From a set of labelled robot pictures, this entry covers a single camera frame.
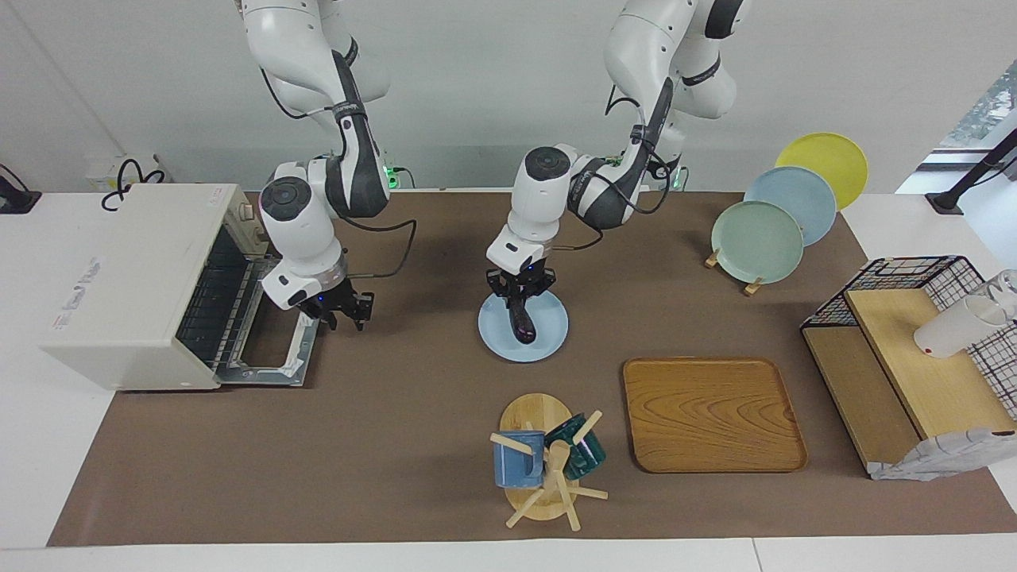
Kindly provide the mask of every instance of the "yellow plate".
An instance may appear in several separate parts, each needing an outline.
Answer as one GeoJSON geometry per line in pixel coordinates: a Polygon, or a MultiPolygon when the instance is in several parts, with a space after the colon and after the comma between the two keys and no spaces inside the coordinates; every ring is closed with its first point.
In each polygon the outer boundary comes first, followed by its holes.
{"type": "Polygon", "coordinates": [[[869,161],[854,141],[837,133],[812,133],[787,146],[777,166],[793,165],[819,173],[837,197],[840,211],[865,189],[869,161]]]}

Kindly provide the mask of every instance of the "white robotic arm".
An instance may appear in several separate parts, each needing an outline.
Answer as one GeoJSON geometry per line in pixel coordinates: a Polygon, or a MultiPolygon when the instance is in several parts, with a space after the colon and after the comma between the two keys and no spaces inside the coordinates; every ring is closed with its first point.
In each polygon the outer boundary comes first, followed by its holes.
{"type": "Polygon", "coordinates": [[[335,329],[332,310],[358,329],[370,319],[372,294],[357,294],[332,219],[377,215],[388,202],[387,177],[364,102],[383,96],[387,75],[360,53],[339,2],[245,0],[248,46],[281,104],[313,118],[333,155],[280,165],[261,192],[265,230],[283,260],[263,280],[280,307],[300,307],[335,329]],[[365,98],[351,66],[365,79],[365,98]]]}
{"type": "Polygon", "coordinates": [[[717,118],[730,109],[734,80],[721,64],[718,45],[741,22],[750,5],[751,0],[625,4],[604,49],[608,75],[637,106],[640,117],[620,164],[581,155],[565,145],[530,152],[513,187],[508,221],[487,249],[488,260],[498,267],[487,273],[487,280],[494,293],[505,298],[518,341],[536,339],[525,303],[555,281],[545,260],[564,208],[598,231],[624,224],[637,210],[647,168],[668,173],[677,168],[684,140],[677,122],[680,114],[717,118]],[[551,157],[555,165],[567,160],[567,174],[540,179],[530,165],[551,157]]]}

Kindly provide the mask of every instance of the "brown tabletop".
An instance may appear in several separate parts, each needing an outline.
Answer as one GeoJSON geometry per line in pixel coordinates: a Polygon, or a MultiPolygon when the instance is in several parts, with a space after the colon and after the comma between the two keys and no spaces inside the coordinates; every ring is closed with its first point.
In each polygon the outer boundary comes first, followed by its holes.
{"type": "MultiPolygon", "coordinates": [[[[361,281],[377,294],[363,333],[319,334],[303,388],[122,393],[51,546],[664,538],[1017,531],[985,469],[932,482],[870,480],[799,324],[864,262],[842,219],[786,280],[755,298],[703,268],[733,193],[672,196],[582,252],[557,252],[570,316],[561,349],[533,364],[491,354],[477,333],[484,251],[507,194],[398,194],[373,224],[420,220],[406,269],[361,281]],[[621,365],[632,357],[761,356],[781,370],[809,465],[789,474],[650,474],[632,458],[621,365]],[[488,434],[508,402],[545,392],[601,409],[608,459],[583,484],[579,533],[523,520],[493,482],[488,434]]],[[[571,215],[561,243],[592,233],[571,215]]],[[[338,225],[353,272],[387,270],[405,235],[338,225]]],[[[292,316],[268,312],[252,347],[281,354],[292,316]]]]}

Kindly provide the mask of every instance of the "dark green mug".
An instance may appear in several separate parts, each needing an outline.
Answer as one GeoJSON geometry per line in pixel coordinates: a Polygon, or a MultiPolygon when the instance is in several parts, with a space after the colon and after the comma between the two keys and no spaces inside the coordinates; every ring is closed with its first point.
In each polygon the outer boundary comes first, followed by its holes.
{"type": "Polygon", "coordinates": [[[544,437],[544,447],[550,447],[551,443],[558,440],[569,444],[569,462],[565,463],[562,472],[570,480],[577,480],[590,474],[607,458],[607,453],[604,453],[604,448],[600,446],[600,441],[597,441],[597,436],[592,431],[586,434],[586,438],[580,441],[579,445],[573,444],[573,438],[576,437],[584,423],[586,423],[586,415],[577,413],[544,437]]]}

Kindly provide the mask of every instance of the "white backdrop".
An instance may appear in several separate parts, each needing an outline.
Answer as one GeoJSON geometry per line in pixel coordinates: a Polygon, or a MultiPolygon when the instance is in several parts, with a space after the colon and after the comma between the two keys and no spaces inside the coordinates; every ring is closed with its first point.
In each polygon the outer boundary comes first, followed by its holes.
{"type": "MultiPolygon", "coordinates": [[[[421,186],[512,183],[530,148],[621,149],[602,116],[601,48],[623,0],[350,0],[351,30],[390,67],[369,104],[421,186]]],[[[869,191],[893,192],[1017,57],[1012,0],[757,0],[724,46],[734,110],[689,126],[693,188],[744,189],[794,137],[862,146],[869,191]]],[[[279,113],[230,0],[0,0],[0,161],[43,190],[85,190],[87,155],[156,152],[177,180],[258,188],[325,149],[279,113]]]]}

